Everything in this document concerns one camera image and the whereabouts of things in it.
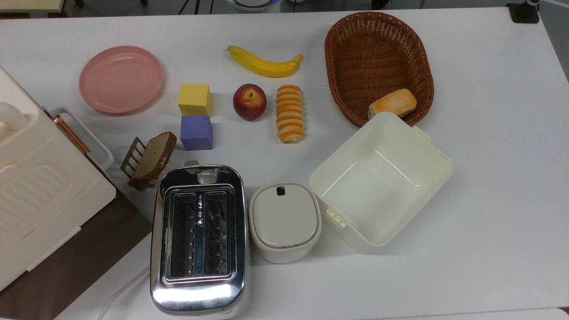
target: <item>stainless steel toaster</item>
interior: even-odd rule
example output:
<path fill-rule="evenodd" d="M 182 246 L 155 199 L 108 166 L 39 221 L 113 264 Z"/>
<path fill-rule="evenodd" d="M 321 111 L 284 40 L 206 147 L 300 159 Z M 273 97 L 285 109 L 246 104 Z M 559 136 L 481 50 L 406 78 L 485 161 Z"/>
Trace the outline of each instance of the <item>stainless steel toaster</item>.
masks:
<path fill-rule="evenodd" d="M 248 224 L 241 177 L 227 166 L 190 166 L 158 186 L 150 290 L 172 315 L 229 319 L 249 300 Z"/>

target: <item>brown basket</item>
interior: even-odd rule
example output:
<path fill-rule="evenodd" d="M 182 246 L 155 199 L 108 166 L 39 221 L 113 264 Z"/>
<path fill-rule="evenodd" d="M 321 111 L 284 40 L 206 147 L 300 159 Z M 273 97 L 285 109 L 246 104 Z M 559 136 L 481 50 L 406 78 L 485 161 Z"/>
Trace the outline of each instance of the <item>brown basket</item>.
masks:
<path fill-rule="evenodd" d="M 431 108 L 435 90 L 427 54 L 405 22 L 381 12 L 348 15 L 328 31 L 324 53 L 332 96 L 356 126 L 368 121 L 371 103 L 402 88 L 417 99 L 405 123 L 415 125 Z"/>

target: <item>purple cube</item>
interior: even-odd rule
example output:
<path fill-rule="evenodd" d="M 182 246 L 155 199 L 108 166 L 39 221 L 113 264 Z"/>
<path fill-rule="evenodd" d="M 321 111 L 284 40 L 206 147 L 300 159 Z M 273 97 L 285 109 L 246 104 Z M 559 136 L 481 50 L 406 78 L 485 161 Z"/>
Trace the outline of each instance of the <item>purple cube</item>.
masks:
<path fill-rule="evenodd" d="M 213 128 L 209 116 L 182 116 L 180 140 L 186 151 L 213 149 Z"/>

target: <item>pink plate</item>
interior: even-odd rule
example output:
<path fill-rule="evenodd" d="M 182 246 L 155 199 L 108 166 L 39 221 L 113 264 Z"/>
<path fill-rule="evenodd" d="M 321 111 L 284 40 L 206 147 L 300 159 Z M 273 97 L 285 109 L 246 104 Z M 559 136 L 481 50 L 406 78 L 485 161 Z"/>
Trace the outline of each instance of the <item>pink plate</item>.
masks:
<path fill-rule="evenodd" d="M 107 49 L 94 56 L 79 77 L 79 92 L 95 110 L 124 114 L 146 105 L 162 86 L 156 57 L 133 46 Z"/>

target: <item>bread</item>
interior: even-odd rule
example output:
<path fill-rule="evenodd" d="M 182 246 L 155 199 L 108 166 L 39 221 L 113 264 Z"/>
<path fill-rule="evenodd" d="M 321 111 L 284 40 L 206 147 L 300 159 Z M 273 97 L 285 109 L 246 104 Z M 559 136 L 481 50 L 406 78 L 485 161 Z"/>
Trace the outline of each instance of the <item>bread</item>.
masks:
<path fill-rule="evenodd" d="M 277 136 L 283 143 L 296 143 L 304 137 L 302 90 L 292 84 L 277 90 Z"/>
<path fill-rule="evenodd" d="M 411 91 L 399 89 L 370 104 L 368 117 L 371 120 L 376 114 L 387 111 L 395 113 L 399 118 L 402 118 L 415 110 L 416 106 L 417 100 Z"/>
<path fill-rule="evenodd" d="M 129 180 L 129 186 L 141 191 L 154 186 L 152 181 L 158 179 L 166 167 L 175 146 L 176 136 L 171 132 L 160 133 L 150 139 Z"/>

